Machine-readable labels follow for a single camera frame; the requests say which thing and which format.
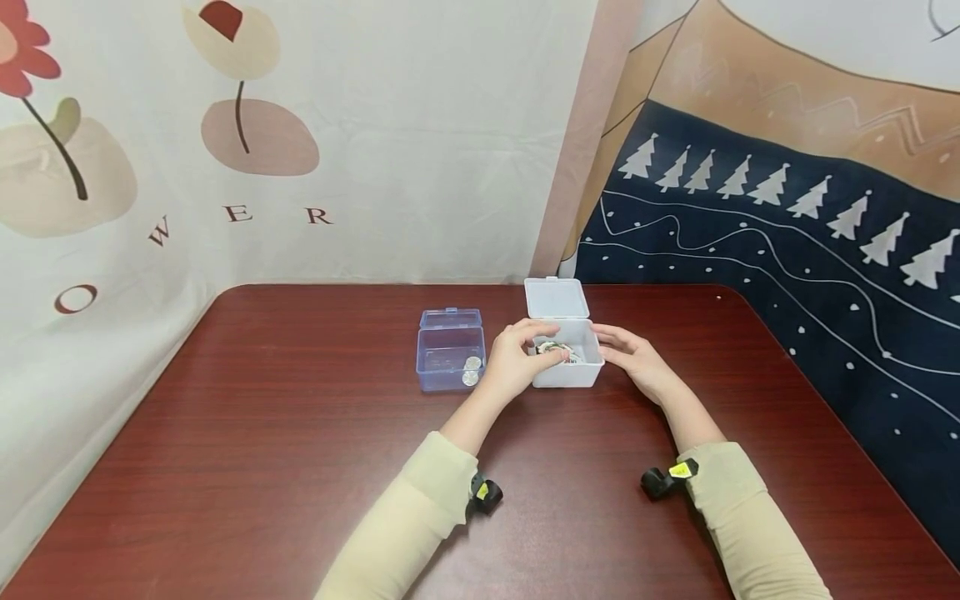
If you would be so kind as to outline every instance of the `red-brown table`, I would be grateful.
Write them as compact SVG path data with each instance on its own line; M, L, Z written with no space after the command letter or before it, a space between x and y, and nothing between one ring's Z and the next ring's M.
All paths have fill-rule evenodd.
M836 598L957 598L960 576L735 292L586 286L592 318L651 339L753 457ZM420 312L478 307L488 344L518 286L256 286L223 294L3 600L307 600L407 456L461 395L425 396ZM617 368L529 390L484 445L504 488L410 597L729 598L674 458Z

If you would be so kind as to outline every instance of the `blue plastic box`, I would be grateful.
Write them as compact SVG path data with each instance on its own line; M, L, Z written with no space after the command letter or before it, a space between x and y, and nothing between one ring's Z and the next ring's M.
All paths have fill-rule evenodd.
M480 368L467 373L467 359L476 356ZM417 376L425 392L468 391L487 368L483 322L476 308L424 310L417 336Z

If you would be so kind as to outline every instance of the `white fabric backdrop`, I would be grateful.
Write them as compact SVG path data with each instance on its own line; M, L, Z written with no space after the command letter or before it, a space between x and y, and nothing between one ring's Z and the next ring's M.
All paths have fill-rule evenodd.
M527 273L595 1L248 1L0 0L0 582L223 290Z

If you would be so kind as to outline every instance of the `box lid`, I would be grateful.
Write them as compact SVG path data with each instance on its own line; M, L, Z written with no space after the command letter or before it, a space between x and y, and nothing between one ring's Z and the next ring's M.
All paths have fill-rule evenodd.
M445 308L424 310L420 317L420 329L462 329L479 327L480 310L477 308Z
M527 314L534 319L585 319L590 316L580 279L527 277Z

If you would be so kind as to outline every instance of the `beige sleeve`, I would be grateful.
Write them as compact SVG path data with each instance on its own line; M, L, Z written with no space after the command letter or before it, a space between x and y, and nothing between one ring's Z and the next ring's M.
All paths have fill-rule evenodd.
M315 600L400 600L454 526L467 522L477 459L436 431L347 540Z
M740 444L680 455L700 466L687 486L703 513L737 600L829 600L817 569Z

